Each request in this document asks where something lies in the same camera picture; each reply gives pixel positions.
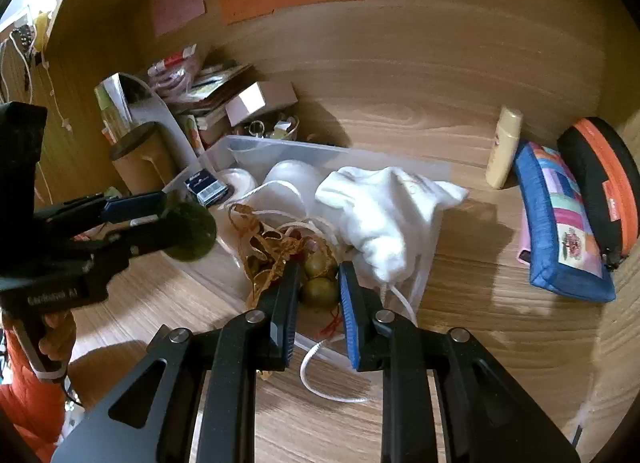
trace cylindrical container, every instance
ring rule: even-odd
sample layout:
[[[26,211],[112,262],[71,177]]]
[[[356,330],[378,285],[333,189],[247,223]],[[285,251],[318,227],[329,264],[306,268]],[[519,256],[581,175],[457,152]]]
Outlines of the cylindrical container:
[[[177,174],[159,124],[146,122],[111,147],[111,161],[132,194],[162,190]]]
[[[518,147],[520,128],[522,126],[522,113],[519,110],[503,107],[500,119],[495,129],[494,147],[486,166],[486,182],[493,188],[502,188]]]

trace pink paper note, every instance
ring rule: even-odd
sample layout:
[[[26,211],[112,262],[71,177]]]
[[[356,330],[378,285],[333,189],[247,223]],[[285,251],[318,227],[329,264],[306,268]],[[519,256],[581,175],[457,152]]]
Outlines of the pink paper note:
[[[203,0],[151,0],[156,38],[206,13]]]

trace lotion bottle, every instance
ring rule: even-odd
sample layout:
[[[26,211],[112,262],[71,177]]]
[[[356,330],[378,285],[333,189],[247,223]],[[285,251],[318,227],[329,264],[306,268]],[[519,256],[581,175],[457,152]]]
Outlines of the lotion bottle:
[[[499,189],[504,185],[520,140],[522,113],[503,107],[495,129],[494,147],[486,166],[486,182]]]

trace metal screw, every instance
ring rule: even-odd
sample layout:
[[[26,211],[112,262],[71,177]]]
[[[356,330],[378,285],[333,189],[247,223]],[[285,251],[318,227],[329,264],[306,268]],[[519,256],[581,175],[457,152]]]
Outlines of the metal screw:
[[[175,344],[184,342],[191,336],[191,331],[187,328],[176,328],[169,333],[169,340]]]
[[[389,322],[393,322],[394,318],[396,318],[396,314],[390,309],[381,309],[376,312],[376,320],[378,322],[382,322],[383,324],[389,324]]]
[[[257,324],[258,322],[262,322],[265,316],[264,311],[252,309],[244,316],[244,318],[246,318],[246,321],[249,322],[249,324]]]
[[[469,331],[464,328],[452,329],[449,334],[451,335],[451,338],[453,338],[453,340],[460,343],[467,342],[469,338],[471,338],[471,334],[469,333]]]

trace green ball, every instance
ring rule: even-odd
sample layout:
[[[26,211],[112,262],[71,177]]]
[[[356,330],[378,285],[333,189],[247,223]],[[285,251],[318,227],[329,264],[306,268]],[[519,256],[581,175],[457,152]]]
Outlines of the green ball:
[[[316,277],[303,284],[299,298],[309,308],[331,311],[340,302],[340,289],[337,281]]]
[[[326,254],[321,251],[313,252],[309,254],[305,261],[305,273],[306,276],[310,279],[314,279],[315,277],[320,277],[321,275],[327,275],[328,277],[335,277],[335,273],[337,272],[337,266],[335,263],[332,264],[329,272],[326,273]]]
[[[216,243],[216,220],[209,211],[194,201],[175,204],[169,210],[169,218],[174,218],[181,228],[180,242],[165,249],[166,254],[183,263],[191,263],[203,258]]]

